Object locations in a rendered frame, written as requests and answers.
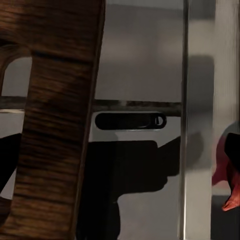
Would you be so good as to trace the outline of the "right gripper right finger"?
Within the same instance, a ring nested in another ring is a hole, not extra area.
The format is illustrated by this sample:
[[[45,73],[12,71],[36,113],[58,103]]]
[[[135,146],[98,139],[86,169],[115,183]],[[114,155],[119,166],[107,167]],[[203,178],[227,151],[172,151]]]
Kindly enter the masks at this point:
[[[224,152],[228,155],[229,159],[240,173],[240,135],[228,133]]]

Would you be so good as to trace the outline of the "cutting board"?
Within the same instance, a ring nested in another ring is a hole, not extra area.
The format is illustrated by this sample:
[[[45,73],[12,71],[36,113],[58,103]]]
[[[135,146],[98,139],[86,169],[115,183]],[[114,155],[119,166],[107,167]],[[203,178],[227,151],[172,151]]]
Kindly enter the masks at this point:
[[[0,0],[0,47],[32,58],[0,240],[73,240],[106,0]]]

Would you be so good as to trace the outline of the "vidalia onion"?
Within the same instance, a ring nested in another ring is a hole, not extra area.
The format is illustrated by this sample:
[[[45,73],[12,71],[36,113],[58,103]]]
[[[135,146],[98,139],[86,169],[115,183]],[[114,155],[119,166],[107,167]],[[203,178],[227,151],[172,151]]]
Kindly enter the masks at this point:
[[[226,200],[222,207],[225,212],[240,206],[240,173],[231,160],[228,161],[226,174],[231,189],[231,196]]]

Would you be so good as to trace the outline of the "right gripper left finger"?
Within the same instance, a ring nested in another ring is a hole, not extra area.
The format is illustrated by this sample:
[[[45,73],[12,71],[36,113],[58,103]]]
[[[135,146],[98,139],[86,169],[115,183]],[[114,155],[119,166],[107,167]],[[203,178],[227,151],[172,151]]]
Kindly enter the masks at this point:
[[[0,193],[18,166],[22,133],[0,139]]]

